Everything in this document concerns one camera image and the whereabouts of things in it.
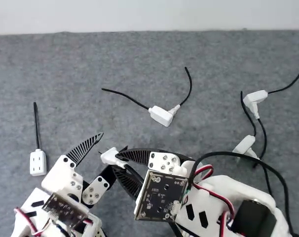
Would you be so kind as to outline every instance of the gray carpet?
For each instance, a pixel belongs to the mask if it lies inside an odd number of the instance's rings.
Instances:
[[[169,128],[143,108],[101,87],[125,92],[147,106],[166,109],[191,97]],[[33,101],[49,167],[82,140],[104,131],[101,142],[78,167],[86,180],[105,167],[98,150],[129,145],[162,148],[194,158],[231,151],[252,127],[239,92],[274,90],[299,72],[299,31],[142,32],[0,36],[0,236],[13,229],[20,206],[43,177],[29,175],[35,149]],[[288,182],[292,222],[299,232],[299,81],[259,105],[268,133],[265,161]],[[254,151],[263,145],[259,134]],[[227,174],[266,191],[261,169],[211,158],[216,174]],[[142,174],[144,168],[137,167]],[[278,205],[284,195],[271,176]],[[166,223],[134,221],[134,203],[116,183],[93,213],[109,237],[172,236]]]

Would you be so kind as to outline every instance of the black cable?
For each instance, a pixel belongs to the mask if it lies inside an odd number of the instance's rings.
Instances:
[[[286,87],[283,87],[282,89],[279,89],[279,90],[270,91],[270,92],[268,92],[268,94],[272,94],[272,93],[275,93],[275,92],[279,92],[279,91],[286,90],[286,89],[290,88],[291,86],[293,86],[293,84],[296,83],[298,79],[299,79],[299,74],[298,74],[297,77],[296,77],[296,78],[295,78],[289,85],[287,85]]]
[[[186,71],[186,73],[188,75],[188,78],[189,78],[190,89],[189,89],[189,93],[188,93],[187,97],[179,104],[180,106],[183,105],[187,101],[187,99],[189,98],[189,96],[191,94],[191,91],[192,91],[192,79],[191,79],[191,75],[190,75],[189,70],[188,70],[187,67],[185,67],[185,71]]]
[[[292,234],[292,236],[294,237],[299,237],[298,234],[294,233],[293,231],[293,226],[291,223],[291,218],[290,218],[290,207],[289,207],[289,190],[288,190],[288,186],[286,181],[284,180],[284,178],[282,177],[282,175],[276,171],[274,168],[272,168],[270,165],[262,162],[259,159],[244,155],[244,154],[239,154],[239,153],[234,153],[234,152],[210,152],[207,154],[204,154],[202,157],[200,157],[199,159],[197,159],[192,167],[192,170],[190,172],[190,176],[188,179],[188,187],[187,190],[190,190],[192,185],[193,185],[193,180],[194,180],[194,173],[198,167],[198,164],[200,162],[202,162],[204,159],[209,158],[209,157],[214,157],[214,156],[232,156],[232,157],[240,157],[240,158],[244,158],[247,160],[250,160],[252,162],[258,163],[259,165],[265,167],[266,169],[268,169],[269,171],[271,171],[272,173],[274,173],[277,178],[280,180],[282,186],[283,186],[283,190],[284,190],[284,198],[285,198],[285,217],[286,220],[288,222],[289,225],[289,232],[290,234]]]
[[[126,164],[125,169],[127,171],[129,171],[138,181],[141,185],[143,185],[144,179],[141,175],[138,174],[138,172],[135,171],[135,169],[133,169],[131,166],[129,166],[128,164]]]
[[[60,232],[65,235],[65,237],[71,237],[70,234],[63,229],[63,227],[61,227],[59,224],[55,223],[54,221],[52,221],[53,225],[55,225],[59,230]]]
[[[248,113],[248,111],[247,111],[247,109],[246,109],[245,103],[244,103],[244,101],[243,101],[243,92],[242,92],[242,91],[240,92],[240,103],[241,103],[241,105],[242,105],[242,108],[243,108],[243,110],[244,110],[244,113],[246,114],[246,116],[247,116],[249,122],[252,124],[252,126],[253,126],[253,128],[254,128],[254,137],[256,137],[256,135],[257,135],[256,125],[255,125],[254,121],[252,120],[252,118],[250,117],[250,115],[249,115],[249,113]],[[263,158],[263,155],[264,155],[265,150],[266,150],[266,148],[267,148],[267,134],[266,134],[266,132],[265,132],[264,127],[263,127],[263,131],[264,131],[263,134],[264,134],[264,137],[265,137],[265,144],[264,144],[264,146],[263,146],[263,147],[264,147],[264,151],[262,152],[260,159]],[[269,192],[269,194],[273,197],[273,192],[272,192],[272,189],[271,189],[271,185],[270,185],[270,181],[269,181],[268,172],[267,172],[266,168],[262,167],[262,169],[263,169],[263,171],[264,171],[264,177],[265,177],[265,180],[266,180],[266,183],[267,183],[268,192]]]
[[[37,103],[36,102],[33,102],[33,111],[35,116],[35,132],[36,132],[37,149],[40,149],[39,131],[37,127]]]
[[[244,101],[243,101],[243,92],[242,92],[242,91],[240,92],[240,103],[241,103],[241,105],[242,105],[243,111],[244,111],[244,113],[246,114],[246,116],[247,116],[249,122],[252,124],[252,126],[253,126],[253,128],[254,128],[254,137],[256,137],[256,135],[257,135],[257,129],[256,129],[256,126],[255,126],[254,121],[252,120],[252,118],[250,117],[250,115],[249,115],[249,113],[248,113],[248,111],[247,111],[247,109],[246,109],[245,103],[244,103]]]
[[[146,107],[145,105],[141,104],[141,103],[138,102],[137,100],[133,99],[132,97],[130,97],[130,96],[128,96],[128,95],[126,95],[126,94],[124,94],[124,93],[122,93],[122,92],[115,91],[115,90],[110,90],[110,89],[106,89],[106,88],[101,88],[101,89],[104,90],[104,91],[107,91],[107,92],[114,93],[114,94],[122,95],[122,96],[128,98],[129,100],[133,101],[135,104],[137,104],[137,105],[143,107],[143,108],[146,109],[146,110],[149,110],[148,107]]]

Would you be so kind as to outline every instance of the white wall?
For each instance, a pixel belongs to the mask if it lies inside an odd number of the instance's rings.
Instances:
[[[299,29],[299,0],[0,0],[0,34]]]

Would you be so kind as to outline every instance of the white robot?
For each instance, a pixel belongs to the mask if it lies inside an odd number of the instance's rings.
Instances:
[[[107,166],[91,183],[83,180],[75,168],[102,138],[99,133],[66,155],[52,169],[20,208],[15,208],[15,226],[11,237],[105,237],[101,220],[89,212],[115,182]]]
[[[101,160],[112,165],[120,184],[136,200],[135,219],[168,222],[178,237],[294,236],[271,195],[228,176],[211,176],[211,165],[197,168],[199,161],[158,149],[111,148]],[[129,161],[148,167],[144,182],[126,168]]]

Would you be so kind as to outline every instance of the white plug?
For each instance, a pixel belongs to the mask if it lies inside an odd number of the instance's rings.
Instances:
[[[40,176],[46,174],[46,156],[44,151],[36,149],[30,153],[30,174]]]
[[[119,152],[117,151],[117,149],[115,147],[112,147],[111,149],[107,150],[106,152],[104,152],[100,155],[101,161],[104,164],[117,165],[117,166],[121,167],[122,169],[125,169],[124,166],[128,162],[122,161],[122,160],[118,159],[117,157],[115,157],[115,155],[118,153]]]
[[[253,158],[258,159],[258,156],[252,149],[252,145],[255,143],[256,139],[252,135],[247,135],[233,150],[235,153],[245,154]]]
[[[250,109],[255,115],[256,119],[259,119],[258,106],[257,104],[264,101],[268,97],[268,92],[265,90],[259,90],[250,94],[247,94],[243,99],[244,104]]]
[[[174,115],[176,114],[179,108],[180,105],[176,105],[170,111],[167,111],[155,105],[153,106],[153,108],[149,108],[149,113],[152,119],[164,125],[165,127],[168,127],[171,124]]]

